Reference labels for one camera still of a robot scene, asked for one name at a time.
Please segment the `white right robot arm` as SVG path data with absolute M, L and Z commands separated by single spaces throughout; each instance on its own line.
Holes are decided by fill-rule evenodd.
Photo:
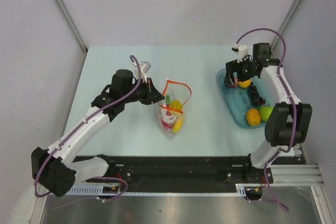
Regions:
M 251 164 L 242 169 L 243 179 L 254 183 L 261 177 L 260 168 L 268 167 L 280 153 L 305 141 L 312 116 L 312 106 L 303 103 L 290 87 L 282 67 L 282 59 L 272 57 L 268 43 L 258 43 L 249 53 L 246 45 L 235 43 L 232 51 L 237 59 L 228 62 L 226 80 L 237 74 L 237 79 L 246 81 L 258 77 L 272 95 L 274 107 L 265 125 L 265 140 L 251 154 Z

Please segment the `yellow banana toy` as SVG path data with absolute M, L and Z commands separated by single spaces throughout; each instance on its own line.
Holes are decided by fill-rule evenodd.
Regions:
M 180 118 L 180 119 L 177 119 L 172 127 L 172 132 L 175 134 L 177 133 L 181 127 L 183 126 L 183 123 L 184 123 L 184 119 L 183 118 Z

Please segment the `red dragon fruit toy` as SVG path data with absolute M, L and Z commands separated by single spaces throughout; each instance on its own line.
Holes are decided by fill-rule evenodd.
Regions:
M 162 126 L 165 130 L 168 130 L 168 131 L 173 127 L 176 121 L 176 115 L 174 114 L 174 112 L 171 110 L 168 110 L 168 108 L 170 108 L 170 103 L 171 103 L 170 96 L 167 95 L 165 97 L 165 104 L 164 104 L 165 108 L 161 108 L 160 110 Z

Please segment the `orange fruit toy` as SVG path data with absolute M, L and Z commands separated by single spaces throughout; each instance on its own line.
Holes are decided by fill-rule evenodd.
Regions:
M 249 126 L 258 126 L 261 123 L 261 116 L 255 108 L 249 109 L 246 112 L 245 118 Z

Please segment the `yellow lemon toy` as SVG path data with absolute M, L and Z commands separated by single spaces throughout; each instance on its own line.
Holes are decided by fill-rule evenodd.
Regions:
M 248 79 L 246 81 L 238 81 L 238 86 L 247 89 L 251 85 L 251 79 Z

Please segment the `purple onion toy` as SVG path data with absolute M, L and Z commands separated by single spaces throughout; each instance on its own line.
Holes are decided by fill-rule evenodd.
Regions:
M 235 87 L 238 86 L 238 84 L 237 83 L 232 83 L 232 84 L 226 84 L 226 86 L 229 87 L 229 88 L 235 88 Z

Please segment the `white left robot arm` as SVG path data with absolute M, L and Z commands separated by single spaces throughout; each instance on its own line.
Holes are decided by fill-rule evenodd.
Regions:
M 234 185 L 224 181 L 226 158 L 112 157 L 103 154 L 78 158 L 78 153 L 129 103 L 152 105 L 164 96 L 146 76 L 147 62 L 131 58 L 135 70 L 118 70 L 112 81 L 94 99 L 83 118 L 64 136 L 31 155 L 35 187 L 46 195 L 62 197 L 78 183 L 115 184 L 103 200 L 129 195 L 231 194 Z

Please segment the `clear zip bag orange zipper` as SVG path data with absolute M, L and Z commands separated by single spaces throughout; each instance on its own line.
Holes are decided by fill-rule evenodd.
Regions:
M 182 83 L 182 82 L 178 82 L 178 81 L 173 81 L 170 79 L 166 80 L 166 84 L 164 87 L 164 90 L 162 92 L 162 94 L 166 97 L 167 95 L 170 96 L 171 101 L 173 100 L 179 100 L 180 103 L 182 104 L 182 110 L 175 110 L 175 109 L 171 109 L 168 108 L 168 110 L 171 110 L 174 112 L 174 114 L 176 115 L 176 120 L 183 118 L 185 121 L 185 106 L 188 103 L 188 101 L 190 100 L 191 96 L 192 96 L 192 89 L 189 85 L 187 85 L 186 83 Z M 179 130 L 177 133 L 173 133 L 172 132 L 172 128 L 168 131 L 165 130 L 162 126 L 161 123 L 161 108 L 165 108 L 164 107 L 165 104 L 165 100 L 160 101 L 157 104 L 157 109 L 156 109 L 156 118 L 157 118 L 157 122 L 158 125 L 161 129 L 161 132 L 163 133 L 163 136 L 171 141 L 172 139 L 174 139 L 174 137 L 181 131 Z

